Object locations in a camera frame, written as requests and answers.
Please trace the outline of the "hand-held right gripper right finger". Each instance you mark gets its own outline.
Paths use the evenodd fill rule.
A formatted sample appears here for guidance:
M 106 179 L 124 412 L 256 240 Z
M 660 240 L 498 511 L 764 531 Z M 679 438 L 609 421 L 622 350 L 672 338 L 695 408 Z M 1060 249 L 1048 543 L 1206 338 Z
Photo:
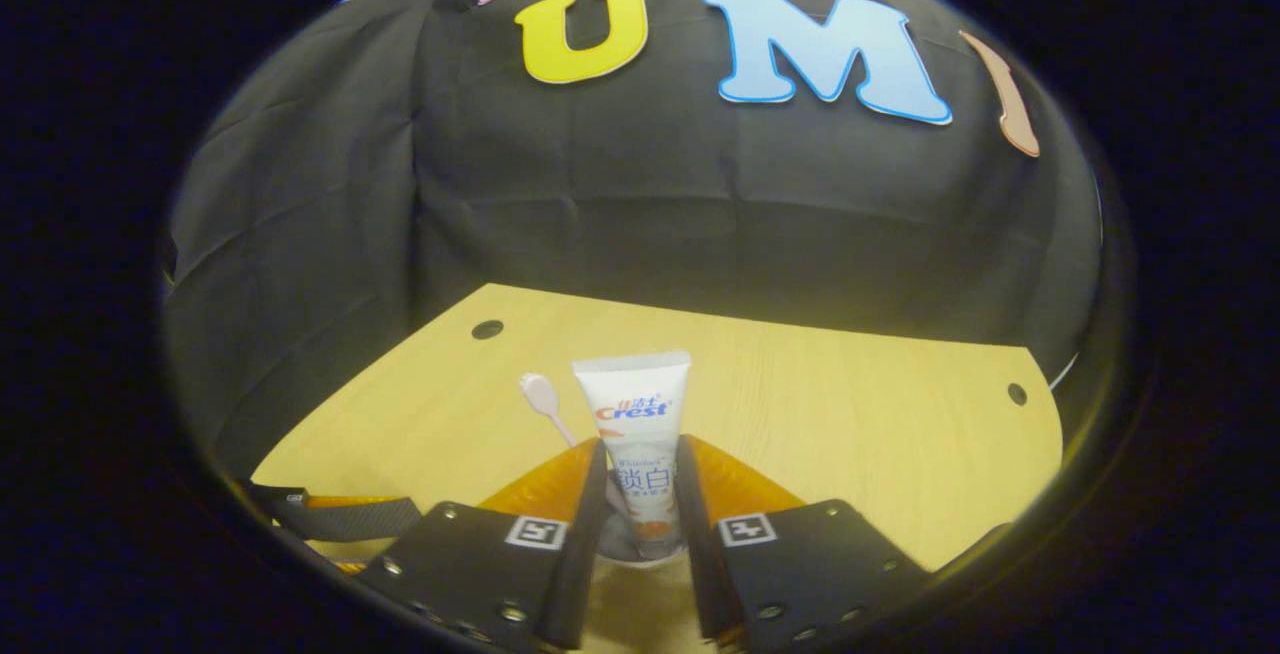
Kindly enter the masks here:
M 801 502 L 684 435 L 676 502 L 700 636 L 719 653 L 827 653 L 910 602 L 932 573 L 841 499 Z

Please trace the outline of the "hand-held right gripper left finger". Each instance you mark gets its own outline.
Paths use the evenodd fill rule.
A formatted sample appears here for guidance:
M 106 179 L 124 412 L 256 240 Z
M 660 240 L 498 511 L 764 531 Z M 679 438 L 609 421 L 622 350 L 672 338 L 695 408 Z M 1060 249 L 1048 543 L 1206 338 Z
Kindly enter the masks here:
M 605 521 L 596 436 L 525 477 L 527 498 L 435 504 L 357 580 L 410 614 L 506 651 L 582 646 Z

